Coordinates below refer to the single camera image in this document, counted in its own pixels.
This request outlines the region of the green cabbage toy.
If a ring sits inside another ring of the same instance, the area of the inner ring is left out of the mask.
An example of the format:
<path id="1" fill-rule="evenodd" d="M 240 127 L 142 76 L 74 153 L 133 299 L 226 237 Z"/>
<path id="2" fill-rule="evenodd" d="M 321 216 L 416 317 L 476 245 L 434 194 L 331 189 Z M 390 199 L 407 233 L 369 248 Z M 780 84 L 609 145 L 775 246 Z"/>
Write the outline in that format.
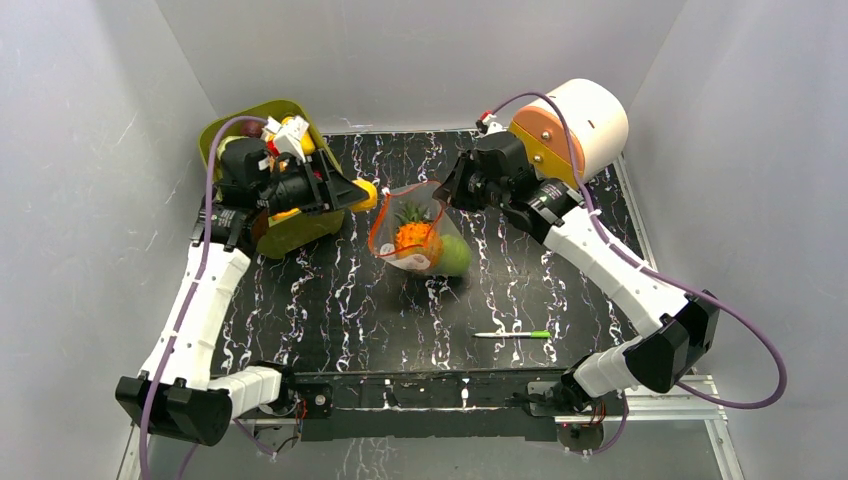
<path id="1" fill-rule="evenodd" d="M 467 242 L 459 236 L 441 235 L 441 255 L 436 265 L 438 274 L 463 276 L 471 264 L 471 250 Z"/>

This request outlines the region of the clear zip bag orange zipper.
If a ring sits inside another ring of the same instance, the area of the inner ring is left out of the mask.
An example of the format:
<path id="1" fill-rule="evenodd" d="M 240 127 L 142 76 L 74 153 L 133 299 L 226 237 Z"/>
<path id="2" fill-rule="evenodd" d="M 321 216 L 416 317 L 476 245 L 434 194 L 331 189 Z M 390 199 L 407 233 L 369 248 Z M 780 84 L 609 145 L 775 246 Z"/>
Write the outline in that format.
<path id="1" fill-rule="evenodd" d="M 471 265 L 471 248 L 433 197 L 436 181 L 385 188 L 368 237 L 378 259 L 403 271 L 424 276 L 461 277 Z"/>

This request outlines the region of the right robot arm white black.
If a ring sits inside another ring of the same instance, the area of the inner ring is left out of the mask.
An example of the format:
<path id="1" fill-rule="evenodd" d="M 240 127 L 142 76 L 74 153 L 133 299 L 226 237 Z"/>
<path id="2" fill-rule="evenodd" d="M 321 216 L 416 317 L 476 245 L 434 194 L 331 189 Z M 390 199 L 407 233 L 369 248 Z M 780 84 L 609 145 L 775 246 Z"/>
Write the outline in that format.
<path id="1" fill-rule="evenodd" d="M 508 222 L 591 280 L 630 321 L 637 335 L 581 358 L 529 403 L 558 411 L 590 413 L 603 396 L 644 386 L 671 390 L 709 348 L 716 308 L 651 278 L 642 259 L 621 244 L 569 185 L 540 178 L 523 143 L 504 131 L 480 138 L 462 153 L 433 193 L 434 200 L 468 212 L 498 209 Z"/>

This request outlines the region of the orange pineapple toy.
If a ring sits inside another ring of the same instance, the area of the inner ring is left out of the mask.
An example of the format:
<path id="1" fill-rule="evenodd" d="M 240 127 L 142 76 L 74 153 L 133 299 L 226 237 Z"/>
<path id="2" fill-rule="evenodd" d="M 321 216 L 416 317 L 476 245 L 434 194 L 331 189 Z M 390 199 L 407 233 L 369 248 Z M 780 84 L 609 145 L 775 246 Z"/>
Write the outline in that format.
<path id="1" fill-rule="evenodd" d="M 405 202 L 395 213 L 395 218 L 398 222 L 393 242 L 396 256 L 401 259 L 422 255 L 432 266 L 436 265 L 442 246 L 429 208 L 416 202 Z"/>

